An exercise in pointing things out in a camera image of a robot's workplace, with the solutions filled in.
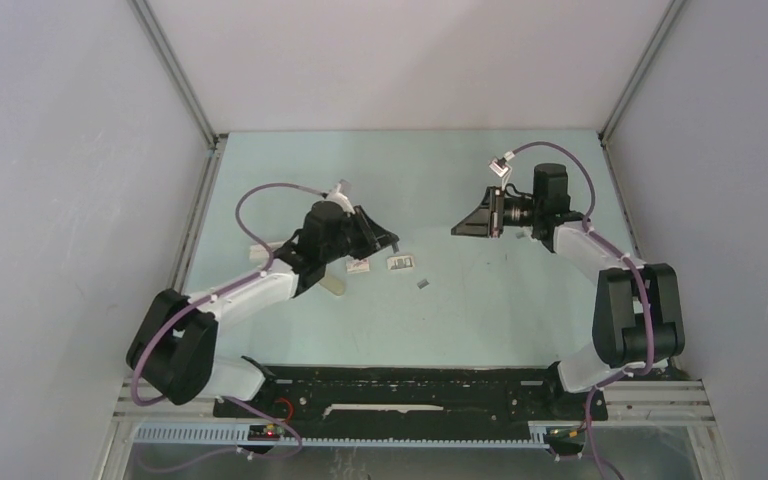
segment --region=metal bracket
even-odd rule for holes
[[[649,68],[655,61],[655,57],[664,45],[670,31],[678,19],[679,14],[684,8],[687,0],[672,0],[664,11],[664,16],[661,18],[660,23],[655,28],[655,32],[652,34],[652,38],[649,39],[649,43],[646,45],[646,49],[643,50],[643,55],[640,57],[640,61],[637,62],[637,66],[634,67],[634,72],[631,74],[631,78],[628,79],[619,100],[617,100],[614,109],[611,111],[611,115],[608,116],[608,120],[602,131],[599,132],[599,138],[602,140],[602,146],[607,146],[611,142],[611,137],[614,135],[614,131],[617,129],[617,125],[622,119],[623,113],[625,113],[626,107],[634,98],[634,94],[637,93],[637,89],[649,73]]]
[[[187,76],[184,74],[184,69],[178,62],[178,58],[175,57],[175,53],[172,51],[172,46],[169,45],[166,35],[163,33],[163,29],[160,27],[160,23],[157,21],[157,17],[154,15],[154,11],[151,9],[148,0],[128,0],[131,7],[134,9],[134,14],[137,16],[143,30],[154,46],[157,55],[160,57],[163,68],[169,73],[169,77],[172,83],[175,85],[175,89],[181,95],[181,99],[187,106],[190,115],[195,120],[199,129],[201,130],[204,140],[209,147],[213,147],[216,144],[216,132],[207,120],[207,115],[204,113],[204,109],[199,103],[196,97],[193,86],[187,80]]]

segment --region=white block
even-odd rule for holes
[[[369,259],[355,260],[354,258],[346,259],[346,272],[347,273],[363,273],[369,271]]]
[[[387,259],[387,270],[407,272],[413,270],[416,262],[413,255],[396,255]]]
[[[269,245],[269,248],[272,250],[277,249],[281,245],[284,245],[285,242],[269,242],[267,245]],[[249,260],[252,262],[257,260],[266,260],[269,258],[269,256],[266,254],[266,249],[263,248],[259,243],[255,243],[251,247],[249,247]]]

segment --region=gray wall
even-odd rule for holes
[[[90,476],[204,156],[125,0],[0,1],[0,479]]]
[[[644,253],[678,270],[684,365],[739,478],[768,478],[768,2],[689,2],[611,152]]]

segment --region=small box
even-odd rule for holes
[[[391,272],[413,270],[416,262],[413,255],[397,255],[387,259],[387,270]]]
[[[346,273],[363,273],[369,271],[369,259],[355,260],[354,258],[346,259]]]

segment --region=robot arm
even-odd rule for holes
[[[509,166],[501,168],[494,171],[509,174]],[[596,285],[592,341],[555,367],[564,391],[587,391],[620,370],[642,367],[647,341],[643,315],[635,311],[640,292],[630,267],[585,231],[584,215],[570,210],[563,165],[537,165],[532,192],[522,193],[512,184],[487,187],[481,204],[452,228],[452,235],[498,238],[506,226],[530,229],[534,240],[572,262]],[[666,264],[629,259],[646,285],[655,363],[664,365],[684,349],[676,274]]]
[[[151,351],[143,378],[176,405],[200,393],[251,398],[263,383],[263,372],[253,362],[214,359],[217,336],[270,305],[303,294],[323,278],[328,263],[345,256],[364,259],[399,240],[373,222],[361,206],[353,206],[346,190],[347,184],[341,182],[313,204],[302,228],[275,250],[268,269],[255,270],[192,299],[172,289],[160,292],[128,349],[128,365],[136,368],[146,345],[169,319],[206,298]],[[248,276],[253,280],[241,282]],[[230,291],[223,288],[239,283]],[[236,391],[228,391],[229,385]]]

